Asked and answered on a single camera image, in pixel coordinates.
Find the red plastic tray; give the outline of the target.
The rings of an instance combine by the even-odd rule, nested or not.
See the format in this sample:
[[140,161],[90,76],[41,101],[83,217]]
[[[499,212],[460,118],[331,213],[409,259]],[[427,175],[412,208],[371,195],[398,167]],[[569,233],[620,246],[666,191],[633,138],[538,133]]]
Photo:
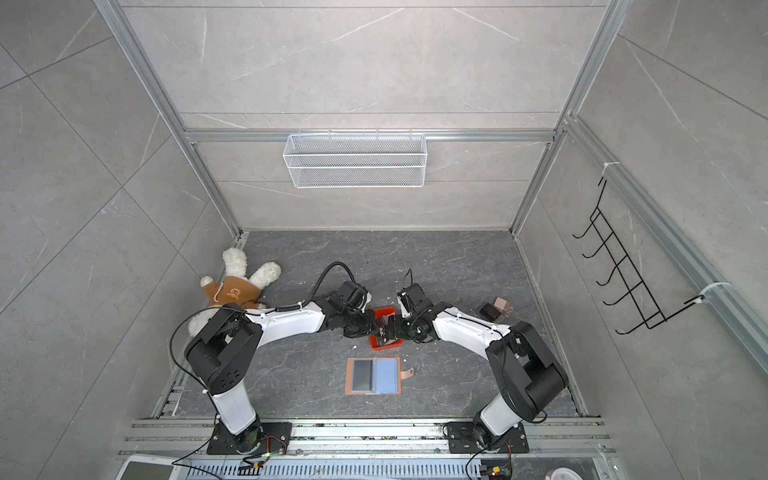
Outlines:
[[383,307],[374,310],[375,328],[369,336],[369,345],[374,351],[395,348],[403,343],[395,335],[395,307]]

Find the tan leather card holder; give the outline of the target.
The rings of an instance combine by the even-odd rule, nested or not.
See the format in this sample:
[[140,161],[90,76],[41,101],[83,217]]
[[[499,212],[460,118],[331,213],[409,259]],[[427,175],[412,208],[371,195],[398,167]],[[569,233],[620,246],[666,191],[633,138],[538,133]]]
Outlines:
[[411,378],[413,368],[402,370],[399,358],[349,358],[346,365],[347,396],[399,395],[402,381]]

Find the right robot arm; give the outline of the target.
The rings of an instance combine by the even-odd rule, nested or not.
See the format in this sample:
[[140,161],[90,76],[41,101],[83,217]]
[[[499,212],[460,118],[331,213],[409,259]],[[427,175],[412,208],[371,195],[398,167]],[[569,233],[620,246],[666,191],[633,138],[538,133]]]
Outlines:
[[479,440],[490,443],[520,422],[536,420],[569,385],[565,369],[527,322],[492,323],[447,302],[434,303],[416,283],[398,292],[397,299],[396,337],[453,343],[488,361],[499,393],[475,415]]

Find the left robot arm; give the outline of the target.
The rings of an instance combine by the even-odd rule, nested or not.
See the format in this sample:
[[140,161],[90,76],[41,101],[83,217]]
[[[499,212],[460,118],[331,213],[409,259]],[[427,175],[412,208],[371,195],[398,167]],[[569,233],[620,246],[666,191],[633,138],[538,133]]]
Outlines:
[[202,382],[226,430],[241,435],[259,423],[244,378],[258,348],[301,334],[342,328],[365,336],[374,324],[371,294],[352,281],[304,303],[266,310],[218,306],[193,337],[184,357]]

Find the small black pink box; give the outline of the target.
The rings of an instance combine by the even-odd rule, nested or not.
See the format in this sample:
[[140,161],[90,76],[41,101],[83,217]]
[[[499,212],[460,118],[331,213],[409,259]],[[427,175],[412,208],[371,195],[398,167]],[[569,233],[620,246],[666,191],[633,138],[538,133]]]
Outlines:
[[493,302],[484,303],[479,309],[482,319],[497,323],[509,318],[512,313],[512,305],[504,298],[497,297]]

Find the white teddy bear brown shirt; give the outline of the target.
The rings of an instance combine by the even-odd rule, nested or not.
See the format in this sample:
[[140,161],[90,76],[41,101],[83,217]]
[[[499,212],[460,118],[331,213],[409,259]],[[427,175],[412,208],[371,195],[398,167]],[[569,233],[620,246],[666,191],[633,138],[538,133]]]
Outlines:
[[199,312],[187,324],[191,337],[200,333],[202,328],[216,314],[214,306],[234,303],[243,309],[264,309],[259,302],[262,291],[274,283],[282,269],[275,262],[266,262],[251,275],[247,274],[247,256],[238,248],[229,248],[222,253],[224,277],[220,282],[210,276],[200,279],[200,287],[208,298],[209,309]]

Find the white round object bottom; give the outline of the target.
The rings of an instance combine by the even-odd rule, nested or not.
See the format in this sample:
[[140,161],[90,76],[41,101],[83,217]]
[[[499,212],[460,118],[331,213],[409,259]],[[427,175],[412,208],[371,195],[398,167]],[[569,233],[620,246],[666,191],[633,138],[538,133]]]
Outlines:
[[583,480],[580,474],[567,467],[558,467],[549,471],[546,480]]

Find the white tablet device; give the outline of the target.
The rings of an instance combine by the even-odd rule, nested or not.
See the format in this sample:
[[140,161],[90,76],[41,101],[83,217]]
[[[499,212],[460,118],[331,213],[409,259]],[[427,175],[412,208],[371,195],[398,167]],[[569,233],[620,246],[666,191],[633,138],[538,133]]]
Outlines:
[[134,454],[121,465],[116,480],[177,480],[181,467],[170,457]]

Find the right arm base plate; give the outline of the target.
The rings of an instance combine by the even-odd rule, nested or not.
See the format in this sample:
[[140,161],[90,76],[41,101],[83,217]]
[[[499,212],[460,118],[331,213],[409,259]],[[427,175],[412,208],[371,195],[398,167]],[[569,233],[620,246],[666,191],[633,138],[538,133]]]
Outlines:
[[448,422],[443,425],[443,434],[452,454],[497,450],[521,454],[530,451],[526,432],[520,423],[502,435],[495,435],[479,421]]

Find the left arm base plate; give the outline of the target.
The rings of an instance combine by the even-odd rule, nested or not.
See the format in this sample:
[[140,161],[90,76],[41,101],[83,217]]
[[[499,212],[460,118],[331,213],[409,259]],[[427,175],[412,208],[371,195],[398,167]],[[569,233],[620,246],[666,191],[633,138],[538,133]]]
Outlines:
[[291,422],[257,421],[240,434],[232,434],[222,422],[216,423],[207,446],[208,455],[261,455],[285,453],[290,443]]

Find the aluminium rail frame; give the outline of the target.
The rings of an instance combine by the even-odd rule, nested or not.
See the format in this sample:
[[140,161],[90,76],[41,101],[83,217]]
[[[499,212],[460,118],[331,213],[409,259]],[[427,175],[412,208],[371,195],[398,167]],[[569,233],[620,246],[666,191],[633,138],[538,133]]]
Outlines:
[[208,419],[137,420],[118,457],[167,465],[172,479],[582,479],[625,473],[599,418],[522,424],[488,450],[465,418],[269,419],[258,451],[232,453]]

